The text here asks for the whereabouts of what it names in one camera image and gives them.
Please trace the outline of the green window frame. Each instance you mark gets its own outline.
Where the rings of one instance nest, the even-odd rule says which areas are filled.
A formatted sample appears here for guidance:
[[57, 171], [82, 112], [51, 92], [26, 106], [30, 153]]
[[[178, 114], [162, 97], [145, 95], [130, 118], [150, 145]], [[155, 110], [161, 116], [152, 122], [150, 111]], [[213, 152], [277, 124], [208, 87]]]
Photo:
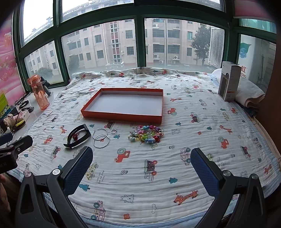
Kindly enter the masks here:
[[225, 40], [222, 58], [225, 61], [237, 62], [241, 35], [254, 36], [272, 43], [276, 43], [277, 36], [276, 33], [269, 31], [240, 26], [240, 18], [234, 15], [234, 0], [220, 0], [219, 10], [202, 4], [180, 0], [134, 0], [133, 3], [109, 6], [79, 15], [67, 21], [63, 21], [62, 0], [53, 0], [52, 27], [25, 43], [22, 32], [23, 6], [24, 3], [20, 3], [13, 12], [12, 33], [15, 60], [25, 91], [30, 89], [27, 83], [28, 74], [24, 62], [25, 57], [51, 41], [55, 43], [56, 55], [60, 62], [63, 77], [60, 83], [52, 84], [52, 88], [65, 86], [69, 83], [69, 73], [65, 63], [61, 38], [87, 26], [133, 19], [135, 22], [138, 67], [146, 66], [145, 19], [148, 17], [191, 20], [223, 29], [225, 31]]

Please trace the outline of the orange shallow tray box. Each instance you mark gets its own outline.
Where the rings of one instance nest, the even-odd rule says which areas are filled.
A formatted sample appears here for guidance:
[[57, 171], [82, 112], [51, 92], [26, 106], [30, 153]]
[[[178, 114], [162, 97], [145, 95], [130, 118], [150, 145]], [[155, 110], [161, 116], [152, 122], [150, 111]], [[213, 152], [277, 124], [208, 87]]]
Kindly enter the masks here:
[[83, 106], [85, 118], [161, 124], [162, 89], [101, 88]]

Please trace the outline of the large silver hoop earring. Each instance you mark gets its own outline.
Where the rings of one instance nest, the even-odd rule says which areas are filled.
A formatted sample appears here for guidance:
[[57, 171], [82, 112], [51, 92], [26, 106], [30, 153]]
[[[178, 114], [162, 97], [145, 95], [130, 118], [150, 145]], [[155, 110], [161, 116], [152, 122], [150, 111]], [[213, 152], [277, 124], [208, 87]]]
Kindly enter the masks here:
[[97, 135], [93, 138], [93, 146], [97, 149], [105, 148], [109, 145], [111, 139], [107, 135]]

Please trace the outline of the pink patterned curtain left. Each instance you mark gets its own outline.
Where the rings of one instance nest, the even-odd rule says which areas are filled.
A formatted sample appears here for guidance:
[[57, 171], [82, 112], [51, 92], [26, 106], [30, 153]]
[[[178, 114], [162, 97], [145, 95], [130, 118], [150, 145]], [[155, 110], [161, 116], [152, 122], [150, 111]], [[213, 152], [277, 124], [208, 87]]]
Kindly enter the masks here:
[[10, 15], [0, 27], [0, 96], [4, 94], [9, 105], [13, 105], [24, 93], [14, 55]]

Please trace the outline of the cartoon print bed quilt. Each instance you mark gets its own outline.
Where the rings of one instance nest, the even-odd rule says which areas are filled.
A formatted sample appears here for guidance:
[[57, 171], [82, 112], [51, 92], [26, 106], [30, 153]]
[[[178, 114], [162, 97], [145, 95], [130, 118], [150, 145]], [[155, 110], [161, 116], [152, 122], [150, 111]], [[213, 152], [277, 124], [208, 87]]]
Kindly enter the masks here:
[[[101, 88], [162, 89], [160, 142], [131, 142], [140, 123], [84, 118], [82, 107]], [[258, 126], [234, 102], [218, 95], [212, 74], [159, 68], [73, 74], [72, 80], [27, 131], [33, 145], [20, 154], [10, 175], [48, 174], [62, 168], [80, 148], [64, 146], [73, 128], [105, 128], [111, 139], [94, 157], [69, 197], [88, 225], [99, 227], [194, 227], [213, 202], [194, 171], [198, 147], [222, 170], [238, 177], [256, 174], [264, 196], [281, 183], [280, 155]]]

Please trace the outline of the black smart band watch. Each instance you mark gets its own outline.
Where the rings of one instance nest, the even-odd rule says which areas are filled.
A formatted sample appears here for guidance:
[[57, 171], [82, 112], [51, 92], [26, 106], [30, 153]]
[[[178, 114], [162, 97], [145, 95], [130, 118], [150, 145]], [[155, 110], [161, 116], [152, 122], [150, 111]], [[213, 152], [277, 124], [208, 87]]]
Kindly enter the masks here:
[[[75, 141], [73, 139], [73, 135], [78, 134], [78, 139]], [[91, 133], [87, 127], [86, 124], [82, 124], [74, 128], [67, 137], [67, 142], [64, 143], [64, 146], [66, 148], [74, 148], [76, 146], [79, 146], [80, 144], [84, 143], [91, 137]]]

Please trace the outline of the white folded pillow towel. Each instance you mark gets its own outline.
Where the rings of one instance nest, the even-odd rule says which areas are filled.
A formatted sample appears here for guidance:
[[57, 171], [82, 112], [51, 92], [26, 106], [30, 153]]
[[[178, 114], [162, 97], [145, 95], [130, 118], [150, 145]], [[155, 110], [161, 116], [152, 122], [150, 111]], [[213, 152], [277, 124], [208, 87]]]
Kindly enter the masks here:
[[[216, 77], [219, 86], [221, 68], [214, 70], [212, 75]], [[246, 108], [258, 109], [264, 98], [265, 93], [258, 86], [248, 79], [240, 77], [234, 101]]]

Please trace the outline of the white grey product box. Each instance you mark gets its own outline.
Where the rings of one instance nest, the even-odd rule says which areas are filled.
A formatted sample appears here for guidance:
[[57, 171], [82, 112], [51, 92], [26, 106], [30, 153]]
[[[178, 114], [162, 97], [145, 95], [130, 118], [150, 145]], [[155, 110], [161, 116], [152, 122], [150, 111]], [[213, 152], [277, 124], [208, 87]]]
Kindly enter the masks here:
[[229, 61], [222, 63], [219, 96], [226, 102], [234, 101], [242, 68]]

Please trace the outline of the black device on sill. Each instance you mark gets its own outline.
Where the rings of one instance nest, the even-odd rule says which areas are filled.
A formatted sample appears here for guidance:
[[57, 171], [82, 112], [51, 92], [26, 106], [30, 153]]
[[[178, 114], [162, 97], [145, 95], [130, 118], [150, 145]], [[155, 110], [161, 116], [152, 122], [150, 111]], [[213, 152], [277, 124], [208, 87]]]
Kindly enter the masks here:
[[43, 78], [41, 76], [40, 76], [40, 82], [41, 82], [41, 85], [43, 86], [43, 90], [45, 91], [47, 96], [50, 96], [51, 95], [51, 92], [49, 90], [50, 83], [45, 78]]

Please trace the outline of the orange water bottle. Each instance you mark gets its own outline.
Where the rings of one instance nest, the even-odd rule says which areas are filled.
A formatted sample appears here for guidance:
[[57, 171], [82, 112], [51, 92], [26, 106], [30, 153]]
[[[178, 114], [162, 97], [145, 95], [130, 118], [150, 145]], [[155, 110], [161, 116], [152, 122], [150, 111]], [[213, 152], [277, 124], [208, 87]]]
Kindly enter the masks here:
[[40, 76], [38, 74], [33, 75], [28, 79], [28, 84], [32, 89], [32, 92], [39, 105], [39, 108], [41, 110], [47, 109], [50, 103], [48, 100], [48, 96], [43, 90], [43, 86], [41, 85]]

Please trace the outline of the pink curtain right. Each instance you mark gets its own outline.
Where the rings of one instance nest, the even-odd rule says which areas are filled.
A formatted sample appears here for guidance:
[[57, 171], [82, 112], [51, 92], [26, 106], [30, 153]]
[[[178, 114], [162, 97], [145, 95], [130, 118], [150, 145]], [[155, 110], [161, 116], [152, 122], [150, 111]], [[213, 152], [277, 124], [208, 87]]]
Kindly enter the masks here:
[[257, 0], [234, 0], [234, 16], [273, 22], [270, 13]]

